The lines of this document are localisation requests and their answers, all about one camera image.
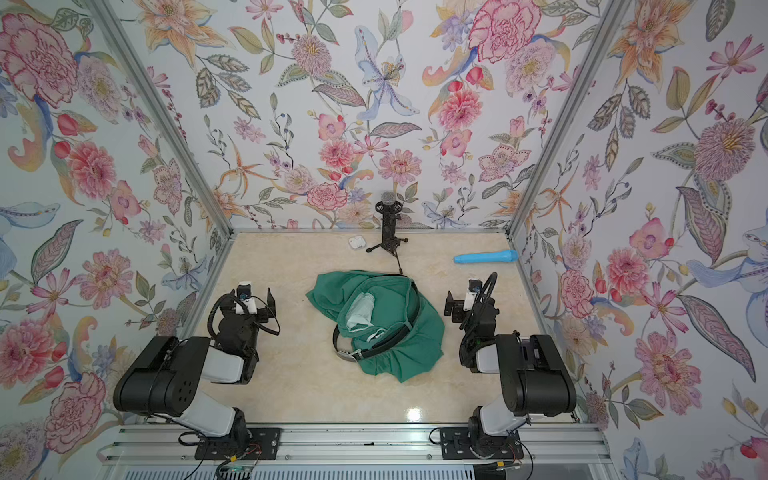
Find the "green trousers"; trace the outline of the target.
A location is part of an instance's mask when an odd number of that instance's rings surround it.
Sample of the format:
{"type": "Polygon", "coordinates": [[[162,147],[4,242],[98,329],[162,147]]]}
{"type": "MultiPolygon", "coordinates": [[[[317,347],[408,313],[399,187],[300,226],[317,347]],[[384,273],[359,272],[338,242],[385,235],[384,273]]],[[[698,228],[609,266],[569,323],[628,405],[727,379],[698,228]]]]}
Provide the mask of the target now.
{"type": "Polygon", "coordinates": [[[336,355],[368,375],[389,374],[403,383],[430,371],[443,356],[444,321],[407,276],[324,273],[307,299],[334,322],[336,355]]]}

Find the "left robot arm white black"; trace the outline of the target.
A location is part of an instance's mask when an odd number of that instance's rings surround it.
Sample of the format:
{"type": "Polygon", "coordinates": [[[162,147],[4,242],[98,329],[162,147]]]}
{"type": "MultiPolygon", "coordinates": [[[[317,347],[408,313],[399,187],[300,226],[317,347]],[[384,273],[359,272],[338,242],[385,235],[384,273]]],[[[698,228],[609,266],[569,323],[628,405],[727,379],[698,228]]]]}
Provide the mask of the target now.
{"type": "Polygon", "coordinates": [[[118,381],[115,408],[182,426],[179,442],[194,448],[198,461],[275,459],[280,429],[248,426],[241,409],[200,388],[204,382],[244,386],[252,380],[259,334],[281,332],[273,295],[259,298],[242,282],[216,300],[206,328],[206,336],[151,340],[118,381]]]}

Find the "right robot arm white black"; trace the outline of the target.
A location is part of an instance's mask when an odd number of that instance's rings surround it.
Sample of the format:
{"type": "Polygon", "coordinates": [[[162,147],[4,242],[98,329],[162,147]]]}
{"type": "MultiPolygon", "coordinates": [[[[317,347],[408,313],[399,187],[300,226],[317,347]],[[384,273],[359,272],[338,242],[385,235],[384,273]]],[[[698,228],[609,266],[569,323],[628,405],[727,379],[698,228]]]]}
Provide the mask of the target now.
{"type": "Polygon", "coordinates": [[[496,273],[484,282],[471,279],[464,298],[446,297],[444,315],[463,332],[460,364],[475,374],[496,375],[501,394],[475,408],[465,427],[440,429],[445,460],[522,460],[519,430],[533,415],[556,417],[576,408],[575,386],[551,336],[496,332],[496,282],[496,273]]]}

